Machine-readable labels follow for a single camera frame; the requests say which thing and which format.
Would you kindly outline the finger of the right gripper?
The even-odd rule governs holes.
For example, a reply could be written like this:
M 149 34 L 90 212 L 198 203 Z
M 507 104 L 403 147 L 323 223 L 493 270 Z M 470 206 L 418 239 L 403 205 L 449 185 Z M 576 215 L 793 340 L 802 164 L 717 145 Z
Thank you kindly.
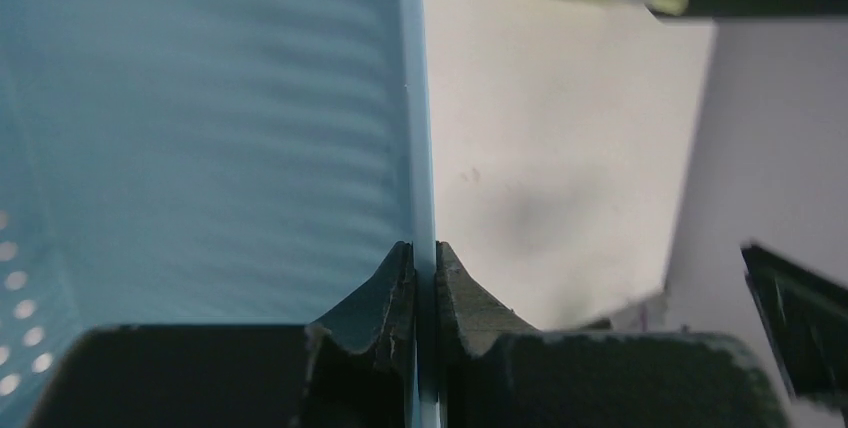
M 793 399 L 847 410 L 847 288 L 758 244 L 745 280 Z

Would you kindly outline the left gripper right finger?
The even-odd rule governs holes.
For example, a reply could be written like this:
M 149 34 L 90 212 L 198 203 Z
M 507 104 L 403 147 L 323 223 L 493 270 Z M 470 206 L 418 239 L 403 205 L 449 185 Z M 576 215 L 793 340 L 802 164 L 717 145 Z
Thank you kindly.
M 446 427 L 786 427 L 757 357 L 711 332 L 534 328 L 436 246 Z

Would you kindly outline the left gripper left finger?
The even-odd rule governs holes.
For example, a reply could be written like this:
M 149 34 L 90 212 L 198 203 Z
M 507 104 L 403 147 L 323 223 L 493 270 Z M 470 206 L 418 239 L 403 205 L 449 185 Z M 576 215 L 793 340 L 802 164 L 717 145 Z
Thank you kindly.
M 407 427 L 416 272 L 395 244 L 305 325 L 119 325 L 60 361 L 31 427 Z

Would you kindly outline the light blue plastic basket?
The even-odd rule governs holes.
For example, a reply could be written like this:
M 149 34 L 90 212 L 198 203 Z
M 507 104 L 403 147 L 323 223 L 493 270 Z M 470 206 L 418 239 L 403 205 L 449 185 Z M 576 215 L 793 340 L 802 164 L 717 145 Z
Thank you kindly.
M 84 332 L 300 324 L 435 257 L 422 0 L 1 0 L 1 423 Z

